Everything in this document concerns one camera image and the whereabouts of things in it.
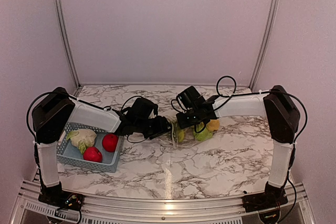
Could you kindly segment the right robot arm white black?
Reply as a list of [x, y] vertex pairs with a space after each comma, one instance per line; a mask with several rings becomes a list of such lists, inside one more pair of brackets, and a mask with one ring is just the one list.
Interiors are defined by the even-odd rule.
[[216, 95], [205, 99], [194, 86], [190, 86], [176, 96], [180, 106], [177, 123], [181, 129], [193, 127], [201, 133], [211, 120], [229, 116], [262, 116], [268, 121], [274, 150], [271, 172], [260, 195], [260, 203], [271, 207], [281, 196], [290, 169], [295, 160], [296, 141], [305, 127], [300, 126], [300, 111], [296, 103], [301, 101], [276, 85], [266, 91]]

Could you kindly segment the right aluminium frame post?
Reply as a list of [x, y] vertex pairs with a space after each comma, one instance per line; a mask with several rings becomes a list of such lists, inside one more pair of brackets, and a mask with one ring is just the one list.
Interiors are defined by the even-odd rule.
[[254, 70], [253, 70], [253, 73], [250, 79], [250, 83], [248, 86], [251, 90], [253, 90], [257, 84], [257, 81], [258, 81], [258, 78], [259, 78], [259, 75], [262, 69], [262, 65], [266, 57], [266, 52], [267, 52], [272, 28], [276, 20], [278, 6], [279, 6], [279, 0], [270, 0], [269, 11], [267, 15], [264, 33], [263, 33], [262, 40], [261, 40], [261, 45], [258, 50], [257, 60], [256, 60], [255, 67], [254, 67]]

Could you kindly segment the white green fake cabbage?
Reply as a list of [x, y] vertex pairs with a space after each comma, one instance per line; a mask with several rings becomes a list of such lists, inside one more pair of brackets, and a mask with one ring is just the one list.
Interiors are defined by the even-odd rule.
[[78, 129], [69, 132], [66, 135], [66, 141], [70, 140], [71, 144], [83, 155], [88, 148], [94, 146], [96, 137], [97, 134], [91, 129]]

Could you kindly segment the front aluminium rail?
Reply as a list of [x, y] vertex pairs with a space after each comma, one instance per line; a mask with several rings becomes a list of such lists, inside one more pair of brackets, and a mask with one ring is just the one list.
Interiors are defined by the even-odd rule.
[[24, 181], [10, 223], [315, 223], [304, 185], [285, 189], [285, 205], [247, 212], [244, 195], [204, 199], [135, 199], [84, 194], [80, 211], [38, 200], [40, 184]]

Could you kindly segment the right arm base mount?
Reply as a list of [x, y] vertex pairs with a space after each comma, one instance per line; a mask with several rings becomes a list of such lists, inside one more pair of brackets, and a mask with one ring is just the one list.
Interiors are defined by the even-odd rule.
[[289, 202], [284, 185], [278, 188], [269, 183], [266, 183], [264, 192], [246, 194], [242, 197], [242, 201], [246, 212], [261, 211], [271, 208], [280, 210], [281, 205], [285, 205]]

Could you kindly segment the clear zip top bag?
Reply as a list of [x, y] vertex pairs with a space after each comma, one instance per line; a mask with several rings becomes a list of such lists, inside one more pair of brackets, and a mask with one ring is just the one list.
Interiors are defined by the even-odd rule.
[[172, 125], [172, 130], [171, 130], [171, 140], [170, 140], [170, 143], [171, 145], [173, 146], [173, 148], [176, 150], [176, 149], [179, 149], [179, 148], [191, 148], [197, 144], [200, 144], [201, 142], [197, 141], [195, 138], [194, 138], [194, 135], [193, 135], [193, 131], [194, 131], [194, 126], [191, 126], [191, 127], [187, 127], [185, 128], [185, 138], [183, 140], [183, 142], [181, 143], [178, 143], [177, 140], [176, 140], [176, 136], [175, 136], [175, 129], [177, 127], [179, 127], [178, 123], [177, 123], [177, 119], [172, 119], [172, 118], [168, 118], [168, 121], [171, 123]]

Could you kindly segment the green fake lettuce leaf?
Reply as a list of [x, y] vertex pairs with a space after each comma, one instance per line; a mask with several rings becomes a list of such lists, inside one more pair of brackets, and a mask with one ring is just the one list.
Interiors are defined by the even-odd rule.
[[199, 124], [194, 127], [193, 135], [199, 142], [203, 142], [213, 137], [213, 133], [203, 124]]

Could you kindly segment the aluminium frame post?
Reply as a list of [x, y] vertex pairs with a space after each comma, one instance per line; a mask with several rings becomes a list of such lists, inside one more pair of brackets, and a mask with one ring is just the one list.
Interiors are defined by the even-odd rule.
[[262, 69], [262, 65], [266, 57], [266, 52], [267, 52], [272, 28], [276, 20], [278, 6], [279, 6], [279, 0], [270, 0], [269, 11], [267, 15], [264, 33], [263, 33], [262, 40], [261, 40], [261, 45], [258, 50], [257, 60], [256, 60], [255, 67], [254, 67], [254, 70], [253, 70], [253, 73], [250, 79], [250, 83], [248, 86], [251, 90], [253, 90], [257, 84], [257, 81], [258, 81], [258, 78], [259, 78], [259, 75]]
[[65, 49], [65, 54], [66, 54], [66, 59], [67, 59], [68, 66], [69, 66], [70, 75], [72, 77], [75, 88], [79, 89], [81, 85], [80, 85], [79, 77], [76, 71], [75, 62], [72, 56], [71, 46], [69, 43], [69, 37], [68, 37], [67, 29], [66, 29], [66, 22], [65, 22], [62, 2], [61, 0], [54, 0], [54, 2], [55, 2], [58, 25], [59, 25], [60, 34], [61, 34], [61, 40], [62, 40], [62, 44]]

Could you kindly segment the light blue plastic basket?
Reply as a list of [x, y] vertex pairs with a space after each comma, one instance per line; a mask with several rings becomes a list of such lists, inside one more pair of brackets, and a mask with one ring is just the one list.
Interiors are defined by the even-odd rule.
[[100, 172], [114, 173], [123, 137], [94, 126], [67, 123], [57, 144], [57, 161]]

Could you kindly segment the left aluminium frame post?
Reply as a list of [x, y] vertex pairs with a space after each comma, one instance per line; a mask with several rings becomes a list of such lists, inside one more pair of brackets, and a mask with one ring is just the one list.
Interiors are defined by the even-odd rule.
[[68, 37], [67, 29], [66, 29], [66, 22], [65, 22], [62, 2], [61, 0], [54, 0], [54, 2], [55, 2], [58, 25], [59, 25], [60, 34], [61, 34], [61, 40], [62, 40], [62, 44], [65, 49], [65, 54], [66, 54], [66, 59], [67, 59], [68, 66], [69, 66], [70, 75], [72, 77], [75, 88], [79, 89], [81, 85], [80, 85], [79, 77], [76, 71], [75, 62], [72, 56], [71, 46], [69, 43], [69, 37]]

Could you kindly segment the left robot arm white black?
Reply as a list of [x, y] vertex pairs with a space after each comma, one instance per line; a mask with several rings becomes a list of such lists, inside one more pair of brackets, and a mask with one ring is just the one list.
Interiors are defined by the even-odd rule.
[[41, 194], [54, 205], [66, 202], [58, 176], [56, 143], [68, 122], [97, 127], [117, 136], [140, 133], [153, 139], [172, 129], [167, 118], [158, 115], [158, 105], [137, 97], [131, 107], [124, 110], [105, 109], [79, 100], [57, 87], [39, 95], [29, 106], [26, 121], [35, 140], [35, 161], [39, 168]]

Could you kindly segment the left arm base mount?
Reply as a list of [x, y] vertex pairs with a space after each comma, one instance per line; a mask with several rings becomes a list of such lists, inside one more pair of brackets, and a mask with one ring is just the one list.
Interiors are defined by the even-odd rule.
[[70, 209], [80, 211], [82, 208], [83, 195], [64, 191], [61, 183], [56, 186], [47, 187], [41, 182], [38, 200], [48, 205], [55, 206], [58, 210]]

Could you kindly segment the red fake apple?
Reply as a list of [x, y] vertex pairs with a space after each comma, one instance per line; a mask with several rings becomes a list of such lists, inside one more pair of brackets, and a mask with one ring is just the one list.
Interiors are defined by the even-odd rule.
[[110, 153], [115, 152], [118, 140], [119, 140], [118, 136], [112, 133], [106, 134], [102, 140], [102, 146], [107, 152]]
[[83, 154], [83, 159], [91, 162], [102, 162], [102, 154], [96, 147], [89, 147], [85, 150]]

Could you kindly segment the yellow fake fruit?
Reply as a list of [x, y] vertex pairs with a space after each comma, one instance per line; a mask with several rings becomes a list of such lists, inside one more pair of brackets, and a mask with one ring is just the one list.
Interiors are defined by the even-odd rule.
[[210, 120], [210, 122], [208, 122], [207, 125], [206, 125], [206, 128], [210, 132], [218, 131], [219, 127], [220, 127], [220, 121], [219, 121], [219, 119]]

